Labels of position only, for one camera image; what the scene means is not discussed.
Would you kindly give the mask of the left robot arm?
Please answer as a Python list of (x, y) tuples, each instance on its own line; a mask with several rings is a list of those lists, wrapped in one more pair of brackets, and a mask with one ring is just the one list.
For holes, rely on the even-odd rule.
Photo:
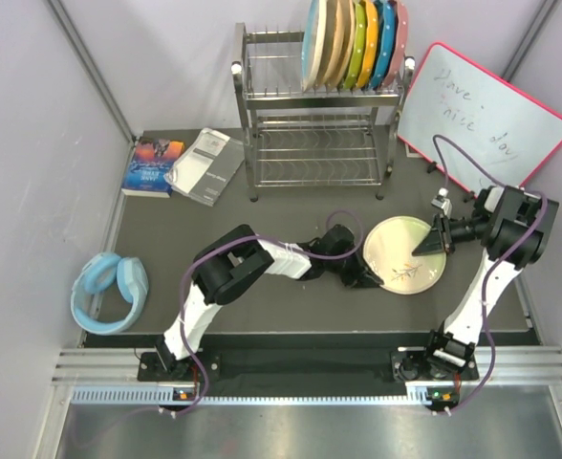
[(258, 235), (247, 224), (236, 227), (199, 252), (184, 275), (180, 311), (156, 343), (159, 368), (171, 379), (185, 377), (215, 316), (265, 274), (311, 281), (332, 273), (347, 288), (383, 286), (367, 265), (362, 248), (363, 242), (340, 224), (302, 243)]

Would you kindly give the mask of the cream green plate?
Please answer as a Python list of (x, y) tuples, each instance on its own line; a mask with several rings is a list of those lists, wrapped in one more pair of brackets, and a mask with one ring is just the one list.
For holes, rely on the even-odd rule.
[(388, 218), (366, 237), (362, 256), (382, 281), (381, 288), (398, 295), (415, 295), (433, 287), (443, 276), (446, 254), (414, 256), (430, 225), (412, 216)]

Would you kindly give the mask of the white blue leaf plate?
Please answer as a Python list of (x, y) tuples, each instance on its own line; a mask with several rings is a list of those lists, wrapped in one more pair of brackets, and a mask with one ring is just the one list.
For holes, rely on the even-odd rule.
[(327, 23), (327, 1), (313, 0), (310, 4), (301, 48), (301, 89), (313, 89), (324, 49)]

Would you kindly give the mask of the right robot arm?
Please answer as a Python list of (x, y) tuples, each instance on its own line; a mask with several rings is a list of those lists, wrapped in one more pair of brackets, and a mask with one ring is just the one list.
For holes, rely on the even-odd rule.
[(555, 200), (513, 186), (490, 186), (480, 191), (470, 217), (434, 216), (414, 256), (451, 254), (458, 244), (472, 241), (483, 253), (460, 305), (430, 333), (421, 371), (442, 380), (469, 368), (489, 314), (519, 273), (541, 258), (558, 210)]

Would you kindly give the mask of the beige bird plate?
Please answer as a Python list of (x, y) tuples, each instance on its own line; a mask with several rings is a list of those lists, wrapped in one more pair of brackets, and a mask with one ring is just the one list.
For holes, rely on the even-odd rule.
[(339, 61), (344, 40), (345, 14), (341, 2), (339, 0), (327, 1), (326, 6), (326, 32), (315, 88), (322, 87), (331, 80)]
[(326, 84), (329, 90), (337, 88), (346, 74), (356, 33), (355, 2), (352, 0), (342, 1), (341, 7), (345, 19), (344, 38), (337, 65)]

